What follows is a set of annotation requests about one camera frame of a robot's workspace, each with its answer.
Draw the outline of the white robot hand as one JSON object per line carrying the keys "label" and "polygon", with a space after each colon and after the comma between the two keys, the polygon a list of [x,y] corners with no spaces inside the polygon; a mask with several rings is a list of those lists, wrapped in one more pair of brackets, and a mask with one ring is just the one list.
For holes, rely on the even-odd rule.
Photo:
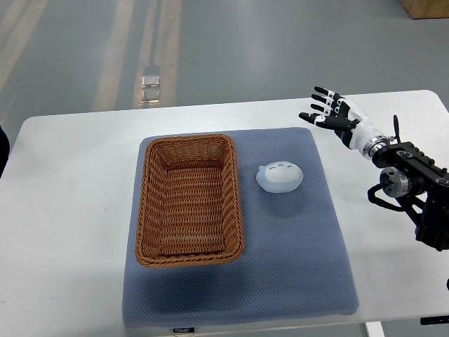
{"label": "white robot hand", "polygon": [[298,117],[320,128],[336,131],[336,136],[350,150],[371,157],[387,145],[387,137],[378,131],[371,118],[353,101],[332,90],[314,87],[310,107],[320,112],[301,112]]}

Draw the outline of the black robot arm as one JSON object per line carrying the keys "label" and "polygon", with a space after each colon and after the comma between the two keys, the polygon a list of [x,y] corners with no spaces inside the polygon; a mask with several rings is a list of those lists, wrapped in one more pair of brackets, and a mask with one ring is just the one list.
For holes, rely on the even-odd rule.
{"label": "black robot arm", "polygon": [[334,131],[344,146],[358,150],[381,170],[378,184],[367,192],[369,202],[406,213],[415,224],[417,241],[437,251],[448,249],[448,170],[437,167],[412,142],[401,140],[397,116],[394,135],[387,137],[350,99],[319,86],[314,90],[312,111],[299,117]]}

